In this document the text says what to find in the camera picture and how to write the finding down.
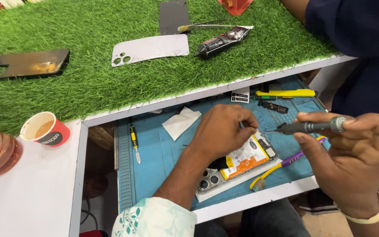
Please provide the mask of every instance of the white table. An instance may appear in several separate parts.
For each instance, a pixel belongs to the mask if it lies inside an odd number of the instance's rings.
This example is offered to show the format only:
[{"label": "white table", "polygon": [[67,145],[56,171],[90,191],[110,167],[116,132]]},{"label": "white table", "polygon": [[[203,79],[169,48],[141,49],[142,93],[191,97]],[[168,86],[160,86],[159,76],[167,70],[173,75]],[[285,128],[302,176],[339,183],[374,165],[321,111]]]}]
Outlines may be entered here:
[{"label": "white table", "polygon": [[[0,176],[0,236],[78,236],[88,127],[352,59],[345,55],[317,59],[257,77],[237,79],[187,91],[175,97],[99,113],[83,121],[71,121],[66,123],[71,129],[71,137],[57,148],[18,138],[23,144],[24,153],[13,169]],[[317,187],[314,177],[304,178],[205,207],[194,213],[200,223]]]}]

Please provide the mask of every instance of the cable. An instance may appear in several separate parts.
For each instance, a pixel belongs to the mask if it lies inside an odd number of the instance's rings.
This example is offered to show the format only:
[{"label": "cable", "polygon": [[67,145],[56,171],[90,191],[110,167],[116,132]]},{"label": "cable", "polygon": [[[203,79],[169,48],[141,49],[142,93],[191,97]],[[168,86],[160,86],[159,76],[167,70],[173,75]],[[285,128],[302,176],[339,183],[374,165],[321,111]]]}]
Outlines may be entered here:
[{"label": "cable", "polygon": [[84,220],[83,220],[82,222],[80,222],[80,225],[83,224],[83,223],[87,220],[87,217],[88,217],[88,215],[89,215],[89,213],[90,213],[90,201],[88,200],[88,197],[86,197],[86,202],[87,202],[87,209],[88,209],[88,212],[87,212],[87,215],[86,215],[86,217],[84,218]]},{"label": "cable", "polygon": [[99,228],[98,228],[98,226],[97,226],[97,219],[96,219],[96,217],[93,215],[93,213],[91,213],[91,212],[89,212],[89,211],[86,211],[86,210],[84,210],[84,209],[81,209],[81,211],[84,212],[84,213],[87,213],[88,215],[91,215],[91,216],[93,217],[93,219],[94,219],[94,223],[96,224],[96,230],[99,230]]}]

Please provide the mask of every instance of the sleeve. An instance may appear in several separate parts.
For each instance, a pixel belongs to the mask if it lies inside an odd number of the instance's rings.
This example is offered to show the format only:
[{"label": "sleeve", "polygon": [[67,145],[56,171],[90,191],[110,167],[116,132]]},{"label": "sleeve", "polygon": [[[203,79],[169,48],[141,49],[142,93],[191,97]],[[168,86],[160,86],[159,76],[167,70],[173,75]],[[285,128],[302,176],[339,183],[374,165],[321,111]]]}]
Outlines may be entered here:
[{"label": "sleeve", "polygon": [[160,197],[145,198],[116,218],[112,237],[193,237],[196,214]]},{"label": "sleeve", "polygon": [[379,1],[309,0],[306,28],[326,35],[344,54],[379,57]]}]

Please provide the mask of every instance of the hand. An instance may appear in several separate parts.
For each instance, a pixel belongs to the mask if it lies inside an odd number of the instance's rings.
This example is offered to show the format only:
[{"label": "hand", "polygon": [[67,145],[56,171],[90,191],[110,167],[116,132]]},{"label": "hand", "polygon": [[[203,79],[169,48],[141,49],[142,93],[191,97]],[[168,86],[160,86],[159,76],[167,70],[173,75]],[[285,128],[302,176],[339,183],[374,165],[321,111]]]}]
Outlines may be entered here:
[{"label": "hand", "polygon": [[200,154],[209,165],[215,159],[240,148],[255,133],[256,128],[257,118],[251,110],[240,105],[216,105],[203,115],[186,150]]},{"label": "hand", "polygon": [[[299,122],[328,122],[334,113],[299,113]],[[345,132],[324,130],[327,151],[305,133],[293,136],[308,158],[320,188],[354,218],[370,218],[379,211],[379,114],[347,116]]]}]

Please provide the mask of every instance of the glue tube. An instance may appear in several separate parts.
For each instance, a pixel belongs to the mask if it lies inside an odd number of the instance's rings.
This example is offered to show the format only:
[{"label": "glue tube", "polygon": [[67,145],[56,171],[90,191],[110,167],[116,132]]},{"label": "glue tube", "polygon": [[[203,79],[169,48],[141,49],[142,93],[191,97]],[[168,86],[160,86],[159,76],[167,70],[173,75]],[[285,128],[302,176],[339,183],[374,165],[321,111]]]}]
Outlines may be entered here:
[{"label": "glue tube", "polygon": [[219,54],[234,44],[242,41],[248,32],[254,26],[235,26],[228,32],[218,35],[211,40],[204,41],[197,46],[197,53],[194,57],[200,56],[202,59],[209,59],[210,57]]}]

